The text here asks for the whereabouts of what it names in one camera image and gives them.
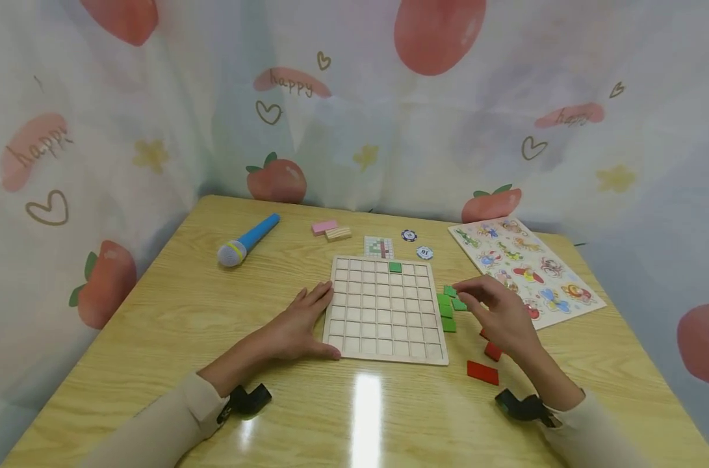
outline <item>wooden puzzle board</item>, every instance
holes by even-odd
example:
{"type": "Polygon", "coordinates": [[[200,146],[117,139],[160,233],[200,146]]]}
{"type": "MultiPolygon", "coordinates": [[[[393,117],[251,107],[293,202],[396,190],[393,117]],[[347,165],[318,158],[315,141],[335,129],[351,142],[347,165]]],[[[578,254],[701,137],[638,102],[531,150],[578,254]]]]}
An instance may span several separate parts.
{"type": "Polygon", "coordinates": [[[479,271],[521,296],[537,330],[606,305],[517,218],[471,222],[448,231],[479,271]]]}
{"type": "Polygon", "coordinates": [[[331,281],[323,341],[344,358],[448,365],[429,264],[338,255],[331,281]]]}

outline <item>sleeve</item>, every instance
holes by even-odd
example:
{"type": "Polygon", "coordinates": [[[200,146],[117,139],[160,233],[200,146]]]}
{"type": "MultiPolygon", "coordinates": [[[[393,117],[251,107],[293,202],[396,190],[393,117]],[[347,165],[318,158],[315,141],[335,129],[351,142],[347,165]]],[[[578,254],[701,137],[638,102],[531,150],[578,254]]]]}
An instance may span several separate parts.
{"type": "Polygon", "coordinates": [[[87,455],[83,468],[173,467],[223,423],[227,398],[195,373],[129,419],[87,455]]]}
{"type": "Polygon", "coordinates": [[[547,409],[561,425],[547,428],[541,424],[541,431],[571,468],[651,466],[591,393],[569,411],[547,409]]]}

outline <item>white curtain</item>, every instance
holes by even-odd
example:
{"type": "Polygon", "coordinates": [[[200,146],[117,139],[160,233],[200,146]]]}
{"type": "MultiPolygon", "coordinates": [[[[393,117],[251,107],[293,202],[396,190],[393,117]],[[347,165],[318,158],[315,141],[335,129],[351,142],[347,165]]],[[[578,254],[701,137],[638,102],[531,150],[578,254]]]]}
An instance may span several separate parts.
{"type": "Polygon", "coordinates": [[[564,233],[709,442],[709,0],[0,0],[0,461],[207,193],[564,233]]]}

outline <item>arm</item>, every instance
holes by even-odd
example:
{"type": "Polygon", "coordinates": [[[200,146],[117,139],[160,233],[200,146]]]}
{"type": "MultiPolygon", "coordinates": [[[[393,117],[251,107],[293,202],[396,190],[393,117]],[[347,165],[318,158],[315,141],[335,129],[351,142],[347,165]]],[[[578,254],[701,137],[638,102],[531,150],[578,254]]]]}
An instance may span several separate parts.
{"type": "Polygon", "coordinates": [[[541,430],[572,468],[649,466],[593,395],[585,394],[543,349],[521,297],[491,276],[453,287],[488,338],[518,364],[561,422],[558,428],[541,424],[541,430]]]}
{"type": "Polygon", "coordinates": [[[269,324],[237,342],[197,373],[153,401],[100,443],[84,468],[173,467],[223,424],[227,396],[272,359],[339,359],[339,350],[312,337],[315,321],[331,302],[331,283],[300,291],[269,324]]]}

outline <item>wooden grid board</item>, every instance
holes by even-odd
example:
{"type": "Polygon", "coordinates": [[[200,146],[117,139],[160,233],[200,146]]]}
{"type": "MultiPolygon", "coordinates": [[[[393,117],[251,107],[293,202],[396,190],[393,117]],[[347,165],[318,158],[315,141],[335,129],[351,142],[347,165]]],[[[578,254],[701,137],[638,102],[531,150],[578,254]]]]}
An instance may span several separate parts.
{"type": "Polygon", "coordinates": [[[448,365],[432,267],[420,261],[338,255],[323,341],[343,358],[448,365]],[[391,263],[400,272],[391,272],[391,263]]]}

